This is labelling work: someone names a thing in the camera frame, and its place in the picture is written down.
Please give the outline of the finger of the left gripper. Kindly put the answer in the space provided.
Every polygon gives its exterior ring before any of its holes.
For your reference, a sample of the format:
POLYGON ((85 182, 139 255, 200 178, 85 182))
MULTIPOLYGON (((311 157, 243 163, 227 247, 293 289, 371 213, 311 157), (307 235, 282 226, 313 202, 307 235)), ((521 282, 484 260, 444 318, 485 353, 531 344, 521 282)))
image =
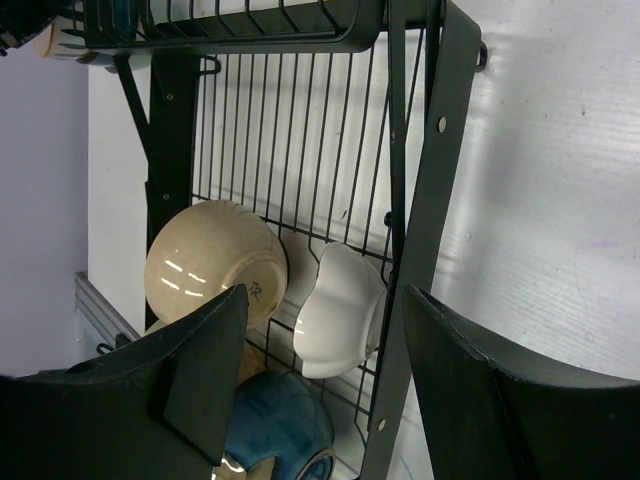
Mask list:
POLYGON ((59 0, 1 0, 1 54, 31 41, 64 10, 59 0))

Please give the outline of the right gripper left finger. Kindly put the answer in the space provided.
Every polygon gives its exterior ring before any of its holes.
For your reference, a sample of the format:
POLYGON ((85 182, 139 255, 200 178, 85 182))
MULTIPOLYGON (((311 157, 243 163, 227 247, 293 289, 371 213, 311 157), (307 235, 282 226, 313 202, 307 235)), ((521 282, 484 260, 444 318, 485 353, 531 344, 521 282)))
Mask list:
POLYGON ((248 320, 233 286, 66 370, 1 380, 5 479, 208 479, 222 459, 248 320))

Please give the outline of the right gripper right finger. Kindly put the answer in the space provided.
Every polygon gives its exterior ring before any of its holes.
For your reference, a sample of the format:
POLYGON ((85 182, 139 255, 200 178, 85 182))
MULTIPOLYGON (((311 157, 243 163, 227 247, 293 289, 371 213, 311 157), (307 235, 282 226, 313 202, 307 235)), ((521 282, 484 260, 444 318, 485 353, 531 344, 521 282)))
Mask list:
POLYGON ((435 478, 638 478, 638 381, 537 353, 415 285, 402 306, 435 478))

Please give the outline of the white bowl blue stripes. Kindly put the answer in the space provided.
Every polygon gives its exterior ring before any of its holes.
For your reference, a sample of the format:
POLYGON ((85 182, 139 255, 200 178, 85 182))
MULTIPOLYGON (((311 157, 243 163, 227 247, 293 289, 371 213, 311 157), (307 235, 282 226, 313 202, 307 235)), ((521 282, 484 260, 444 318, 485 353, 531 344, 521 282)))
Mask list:
POLYGON ((114 57, 90 50, 86 46, 83 33, 84 25, 81 20, 73 21, 57 17, 31 41, 31 44, 42 58, 74 61, 85 66, 102 67, 110 73, 116 73, 114 57))

